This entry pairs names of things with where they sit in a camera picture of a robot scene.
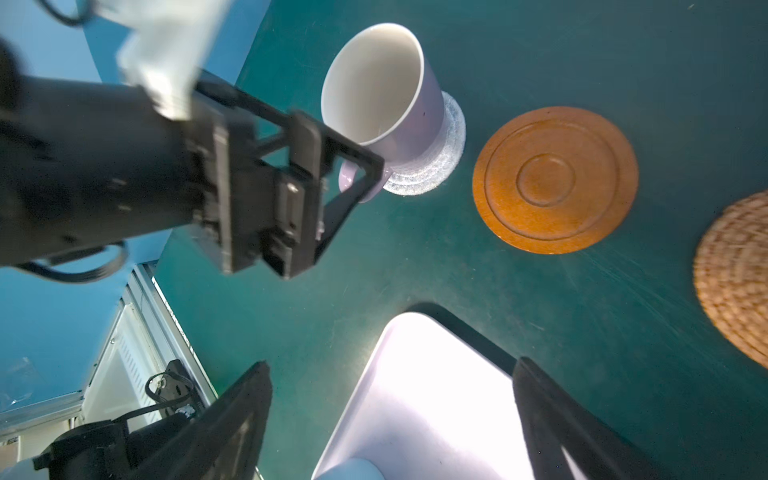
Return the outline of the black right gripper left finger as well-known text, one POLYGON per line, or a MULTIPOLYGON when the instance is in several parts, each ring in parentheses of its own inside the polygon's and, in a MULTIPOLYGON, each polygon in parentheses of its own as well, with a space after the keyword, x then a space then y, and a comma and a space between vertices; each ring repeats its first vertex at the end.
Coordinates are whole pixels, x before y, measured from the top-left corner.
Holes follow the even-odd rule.
POLYGON ((129 477, 254 479, 272 395, 270 367, 259 361, 129 477))

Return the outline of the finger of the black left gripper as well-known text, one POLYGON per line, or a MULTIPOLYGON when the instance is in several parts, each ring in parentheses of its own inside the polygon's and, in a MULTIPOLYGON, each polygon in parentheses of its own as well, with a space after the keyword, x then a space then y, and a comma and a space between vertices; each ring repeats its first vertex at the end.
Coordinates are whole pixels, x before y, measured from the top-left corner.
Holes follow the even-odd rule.
POLYGON ((321 204, 314 264, 324 255, 356 206, 375 196, 383 187, 384 173, 385 164, 381 158, 372 158, 366 162, 346 159, 342 162, 338 180, 344 181, 344 187, 339 187, 340 193, 330 202, 321 204))

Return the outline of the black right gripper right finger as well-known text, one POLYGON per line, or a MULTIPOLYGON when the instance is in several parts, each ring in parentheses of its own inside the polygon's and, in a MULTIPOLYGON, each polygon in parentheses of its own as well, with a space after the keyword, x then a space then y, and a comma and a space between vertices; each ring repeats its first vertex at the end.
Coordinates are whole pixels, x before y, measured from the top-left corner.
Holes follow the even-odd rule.
POLYGON ((533 360, 516 362, 513 390, 536 479, 664 479, 641 449, 590 413, 533 360))

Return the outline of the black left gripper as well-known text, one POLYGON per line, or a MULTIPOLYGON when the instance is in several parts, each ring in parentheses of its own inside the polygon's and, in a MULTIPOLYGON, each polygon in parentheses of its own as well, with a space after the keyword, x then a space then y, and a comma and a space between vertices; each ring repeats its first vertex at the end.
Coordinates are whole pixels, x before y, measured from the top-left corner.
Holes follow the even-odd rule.
POLYGON ((26 76, 1 83, 1 263, 46 279, 131 237, 199 226, 226 273, 266 262, 285 278, 315 264, 322 186, 342 158, 383 159, 300 110, 282 112, 218 77, 188 121, 138 87, 26 76))

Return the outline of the lilac ceramic mug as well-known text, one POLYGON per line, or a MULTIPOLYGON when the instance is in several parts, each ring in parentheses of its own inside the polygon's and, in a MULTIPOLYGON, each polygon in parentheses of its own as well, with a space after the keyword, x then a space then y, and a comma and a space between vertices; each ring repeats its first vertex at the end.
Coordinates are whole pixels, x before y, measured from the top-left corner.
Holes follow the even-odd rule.
POLYGON ((442 91, 417 37, 396 23, 370 26, 333 59, 321 92, 323 122, 384 159, 382 190, 396 168, 422 157, 444 120, 442 91))

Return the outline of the tan woven rattan coaster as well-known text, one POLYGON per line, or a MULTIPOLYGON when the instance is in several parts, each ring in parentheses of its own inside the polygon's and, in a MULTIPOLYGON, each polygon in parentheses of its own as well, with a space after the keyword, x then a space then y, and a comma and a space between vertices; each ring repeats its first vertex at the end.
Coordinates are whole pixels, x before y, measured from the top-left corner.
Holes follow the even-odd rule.
POLYGON ((767 366, 767 193, 729 207, 703 235, 693 261, 697 298, 714 327, 767 366))

